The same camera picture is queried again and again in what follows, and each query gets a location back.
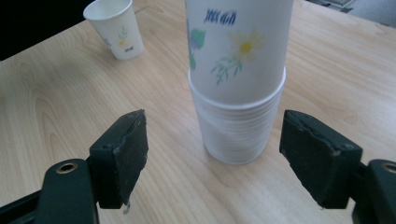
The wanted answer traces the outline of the floral paper cup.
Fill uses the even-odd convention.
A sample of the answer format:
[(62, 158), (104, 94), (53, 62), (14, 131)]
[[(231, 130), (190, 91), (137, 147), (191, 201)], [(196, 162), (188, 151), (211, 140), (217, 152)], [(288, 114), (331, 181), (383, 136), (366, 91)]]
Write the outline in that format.
[(118, 60), (131, 60), (143, 53), (133, 0), (94, 0), (83, 10), (83, 17)]

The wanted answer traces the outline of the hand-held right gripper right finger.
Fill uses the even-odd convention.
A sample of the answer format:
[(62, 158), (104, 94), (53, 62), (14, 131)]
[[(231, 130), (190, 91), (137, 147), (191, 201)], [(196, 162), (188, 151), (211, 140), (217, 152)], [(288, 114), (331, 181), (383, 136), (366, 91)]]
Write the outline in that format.
[(349, 178), (361, 163), (360, 146), (310, 115), (287, 110), (279, 152), (318, 205), (347, 207)]

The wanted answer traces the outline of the stack of white paper cups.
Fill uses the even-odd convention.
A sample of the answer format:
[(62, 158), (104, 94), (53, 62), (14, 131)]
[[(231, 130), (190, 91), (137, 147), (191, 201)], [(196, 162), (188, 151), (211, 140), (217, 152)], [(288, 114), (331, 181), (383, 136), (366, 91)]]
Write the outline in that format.
[(286, 81), (293, 0), (185, 0), (188, 81), (207, 152), (258, 158)]

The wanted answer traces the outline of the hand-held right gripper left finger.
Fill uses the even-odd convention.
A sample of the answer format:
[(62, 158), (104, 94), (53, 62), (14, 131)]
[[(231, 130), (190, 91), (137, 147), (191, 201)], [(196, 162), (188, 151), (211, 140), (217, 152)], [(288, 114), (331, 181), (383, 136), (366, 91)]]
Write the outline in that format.
[(128, 205), (148, 160), (147, 119), (144, 109), (119, 117), (90, 147), (94, 185), (101, 208)]

